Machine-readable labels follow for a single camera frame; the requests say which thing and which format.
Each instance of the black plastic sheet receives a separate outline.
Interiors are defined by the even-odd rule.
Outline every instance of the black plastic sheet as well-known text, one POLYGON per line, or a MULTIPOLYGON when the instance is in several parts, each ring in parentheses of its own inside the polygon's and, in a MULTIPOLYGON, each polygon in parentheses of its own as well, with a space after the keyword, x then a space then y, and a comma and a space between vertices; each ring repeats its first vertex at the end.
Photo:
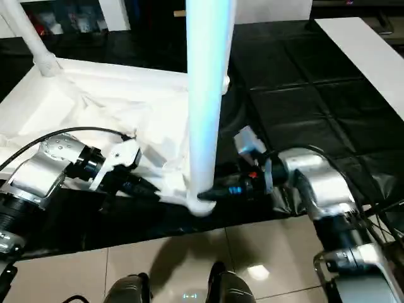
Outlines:
MULTIPOLYGON (((59 35, 47 38, 59 57, 186 71, 185 34, 175 40, 144 33, 59 35)), ((3 99, 32 66, 21 39, 0 40, 3 99)), ((270 150, 315 145, 351 180, 355 197, 387 205, 404 197, 404 123, 341 50, 306 21, 237 25, 222 100, 217 172, 234 169, 232 137, 251 125, 270 150)), ((25 258, 72 253, 304 214, 296 194, 280 188, 259 201, 224 201, 196 218, 181 206, 63 189, 25 258)))

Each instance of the cable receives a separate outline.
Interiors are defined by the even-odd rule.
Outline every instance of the cable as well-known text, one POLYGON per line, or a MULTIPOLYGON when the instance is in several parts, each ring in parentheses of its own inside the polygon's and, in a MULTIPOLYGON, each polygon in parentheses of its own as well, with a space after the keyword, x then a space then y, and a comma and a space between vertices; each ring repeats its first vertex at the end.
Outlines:
POLYGON ((386 235, 384 234, 384 229, 381 228, 381 223, 380 223, 379 215, 376 215, 376 220, 377 220, 377 224, 379 225, 378 227, 379 227, 379 229, 380 229, 380 231, 381 231, 381 235, 383 236, 383 239, 384 239, 385 243, 387 243, 388 241, 387 241, 386 235))
POLYGON ((71 131, 103 131, 105 133, 116 134, 116 135, 120 136, 122 138, 122 140, 124 140, 124 141, 131 139, 131 137, 129 137, 128 135, 126 135, 124 133, 121 133, 119 131, 114 131, 113 129, 107 129, 107 128, 97 128, 95 126, 78 126, 78 127, 75 127, 75 128, 64 128, 64 129, 60 129, 58 131, 53 131, 53 132, 51 132, 49 134, 46 134, 46 135, 44 135, 42 137, 39 137, 38 139, 35 139, 32 142, 30 142, 29 144, 25 145, 23 148, 18 150, 14 155, 9 157, 6 161, 3 162, 3 164, 0 165, 0 171, 5 169, 7 165, 9 165, 12 161, 14 161, 22 153, 26 152, 28 149, 30 149, 34 145, 36 145, 38 143, 41 143, 41 142, 45 141, 46 139, 48 139, 50 137, 56 136, 58 134, 68 133, 68 132, 71 132, 71 131))
POLYGON ((82 303, 90 303, 86 298, 84 298, 82 295, 72 295, 70 298, 67 298, 64 300, 62 303, 70 303, 74 300, 79 300, 82 301, 82 303))
POLYGON ((389 233, 387 230, 385 230, 384 228, 380 227, 379 225, 375 224, 374 222, 372 222, 372 225, 377 227, 377 229, 379 230, 383 230, 386 234, 391 235, 391 233, 389 233))

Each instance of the red object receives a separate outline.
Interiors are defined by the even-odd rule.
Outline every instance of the red object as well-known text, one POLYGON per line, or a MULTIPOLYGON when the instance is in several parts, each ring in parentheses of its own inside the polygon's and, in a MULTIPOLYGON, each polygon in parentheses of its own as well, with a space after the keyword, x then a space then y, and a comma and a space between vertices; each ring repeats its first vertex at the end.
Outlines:
POLYGON ((252 179, 255 179, 255 178, 258 177, 258 175, 257 175, 256 172, 250 172, 250 173, 248 174, 248 176, 249 176, 250 178, 252 178, 252 179))
POLYGON ((32 13, 28 11, 26 11, 26 13, 38 35, 40 36, 45 35, 46 34, 45 27, 39 23, 38 19, 36 19, 36 17, 32 13))

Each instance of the leg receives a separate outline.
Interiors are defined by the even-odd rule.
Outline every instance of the leg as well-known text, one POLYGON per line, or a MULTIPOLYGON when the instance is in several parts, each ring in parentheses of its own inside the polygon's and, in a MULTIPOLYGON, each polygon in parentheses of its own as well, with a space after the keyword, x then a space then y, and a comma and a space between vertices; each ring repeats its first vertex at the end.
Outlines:
POLYGON ((206 303, 255 303, 255 298, 242 278, 217 262, 210 273, 206 303))
POLYGON ((149 279, 145 273, 119 279, 109 290, 104 303, 150 303, 149 279))

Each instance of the white panel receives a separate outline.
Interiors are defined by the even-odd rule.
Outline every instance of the white panel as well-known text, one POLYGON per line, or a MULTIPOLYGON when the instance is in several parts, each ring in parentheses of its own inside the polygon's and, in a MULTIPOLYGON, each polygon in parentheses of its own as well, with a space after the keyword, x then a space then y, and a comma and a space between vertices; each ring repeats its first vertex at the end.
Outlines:
POLYGON ((312 0, 238 0, 236 24, 308 20, 312 0))
POLYGON ((404 120, 404 59, 360 18, 316 21, 404 120))
POLYGON ((108 30, 129 30, 124 0, 99 0, 108 30))
POLYGON ((0 38, 15 37, 15 34, 8 26, 6 20, 0 15, 0 38))

